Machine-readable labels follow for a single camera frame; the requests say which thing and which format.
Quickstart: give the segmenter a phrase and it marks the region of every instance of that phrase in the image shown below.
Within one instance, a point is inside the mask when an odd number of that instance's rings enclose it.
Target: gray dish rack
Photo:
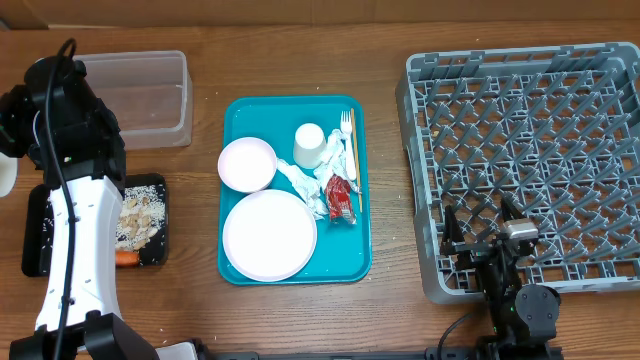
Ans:
[[[480,300],[440,255],[444,207],[465,240],[491,239],[510,198],[540,230],[525,283],[640,288],[640,51],[630,43],[411,56],[396,88],[424,292]]]

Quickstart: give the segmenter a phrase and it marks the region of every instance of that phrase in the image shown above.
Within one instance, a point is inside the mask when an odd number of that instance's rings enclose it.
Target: teal tray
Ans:
[[[273,283],[251,280],[240,274],[229,262],[222,246],[222,229],[231,209],[245,194],[221,185],[220,221],[218,223],[218,270],[234,285],[269,284],[325,284],[353,282],[362,279],[373,260],[371,250],[371,222],[369,210],[369,177],[367,175],[367,150],[364,133],[364,113],[360,104],[352,97],[330,96],[282,96],[251,97],[234,101],[225,114],[224,146],[241,137],[253,136],[269,143],[278,158],[289,164],[293,161],[293,138],[296,129],[304,123],[318,124],[328,136],[340,126],[342,111],[355,111],[358,132],[358,155],[360,181],[362,182],[362,210],[358,196],[351,194],[357,224],[344,222],[330,224],[327,219],[317,221],[318,241],[309,263],[296,275]],[[308,175],[312,171],[304,170]],[[278,189],[298,195],[289,180],[276,172],[270,189]]]

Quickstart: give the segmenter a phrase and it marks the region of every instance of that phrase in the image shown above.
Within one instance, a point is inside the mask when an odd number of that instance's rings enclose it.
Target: white fork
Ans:
[[[340,130],[347,136],[345,148],[347,150],[347,176],[349,180],[354,181],[356,179],[356,162],[353,158],[353,144],[351,143],[351,132],[353,128],[351,126],[351,113],[349,111],[343,111],[340,118]]]

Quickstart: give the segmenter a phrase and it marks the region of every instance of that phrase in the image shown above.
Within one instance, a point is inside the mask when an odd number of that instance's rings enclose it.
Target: wooden chopstick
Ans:
[[[360,188],[360,161],[358,160],[358,133],[356,132],[356,115],[355,110],[351,108],[351,130],[353,132],[353,156],[356,160],[356,181]],[[362,189],[358,194],[358,202],[360,203],[360,213],[362,214]]]

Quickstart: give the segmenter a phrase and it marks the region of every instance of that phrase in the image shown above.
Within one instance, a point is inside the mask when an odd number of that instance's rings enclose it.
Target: cup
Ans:
[[[296,130],[293,144],[293,159],[304,169],[315,169],[320,163],[320,155],[327,147],[327,140],[320,126],[307,123]]]
[[[0,197],[7,196],[18,176],[18,159],[0,153]]]

